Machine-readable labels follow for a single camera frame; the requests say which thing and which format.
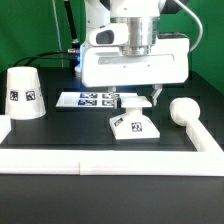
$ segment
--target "black table surface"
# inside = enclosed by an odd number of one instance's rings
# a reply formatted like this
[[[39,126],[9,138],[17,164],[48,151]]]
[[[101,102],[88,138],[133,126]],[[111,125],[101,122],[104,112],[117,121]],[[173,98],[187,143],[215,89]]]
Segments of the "black table surface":
[[[173,123],[170,102],[191,97],[201,122],[224,146],[224,97],[197,73],[184,84],[166,85],[158,105],[144,109],[160,130],[159,141],[116,141],[109,118],[114,109],[57,109],[62,91],[86,89],[68,69],[41,68],[39,78],[47,114],[13,121],[1,148],[195,151],[183,127]],[[0,114],[4,114],[6,73],[0,75]],[[149,86],[118,91],[149,95]],[[0,223],[224,223],[224,178],[180,176],[0,175]]]

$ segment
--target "white knob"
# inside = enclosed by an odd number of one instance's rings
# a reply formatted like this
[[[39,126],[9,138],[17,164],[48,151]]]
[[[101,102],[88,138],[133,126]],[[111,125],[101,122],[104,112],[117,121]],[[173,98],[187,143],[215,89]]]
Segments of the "white knob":
[[[186,133],[199,152],[223,152],[198,120],[200,108],[196,101],[190,98],[177,98],[170,104],[170,114],[176,124],[186,126]]]

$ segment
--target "white cup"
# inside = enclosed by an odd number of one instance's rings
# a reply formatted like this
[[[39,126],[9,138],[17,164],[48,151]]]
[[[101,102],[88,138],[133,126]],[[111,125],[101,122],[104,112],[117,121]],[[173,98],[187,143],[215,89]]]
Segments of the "white cup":
[[[13,67],[7,71],[5,114],[15,120],[29,120],[46,113],[36,68]]]

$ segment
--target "green backdrop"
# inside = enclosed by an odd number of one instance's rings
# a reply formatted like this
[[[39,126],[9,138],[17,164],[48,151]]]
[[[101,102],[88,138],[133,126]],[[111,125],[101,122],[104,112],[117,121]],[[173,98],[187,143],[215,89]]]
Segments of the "green backdrop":
[[[78,37],[85,39],[83,0],[70,0]],[[63,49],[71,47],[71,37],[63,0],[56,0]],[[224,2],[191,0],[188,4],[200,17],[204,36],[198,48],[189,55],[190,69],[198,72],[224,93]],[[162,15],[160,31],[186,33],[194,42],[198,28],[183,11]],[[47,51],[58,50],[52,0],[0,1],[0,72],[17,60]],[[61,66],[56,61],[38,61],[41,66]]]

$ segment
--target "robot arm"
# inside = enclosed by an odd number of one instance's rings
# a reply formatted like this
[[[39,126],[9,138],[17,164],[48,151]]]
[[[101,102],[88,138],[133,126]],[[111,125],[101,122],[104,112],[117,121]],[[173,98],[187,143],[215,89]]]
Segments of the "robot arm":
[[[96,0],[86,0],[86,5],[91,5],[90,2],[100,4]],[[176,2],[177,7],[181,6],[187,11],[181,3],[187,1],[110,0],[110,4],[108,1],[101,2],[109,7],[110,12],[101,4],[103,9],[97,5],[97,14],[99,15],[99,9],[109,12],[110,22],[107,16],[104,16],[103,18],[107,19],[100,20],[103,26],[89,32],[86,42],[82,45],[81,67],[84,85],[156,85],[182,83],[187,79],[187,55],[190,49],[188,38],[158,38],[160,13],[167,13],[167,4]]]

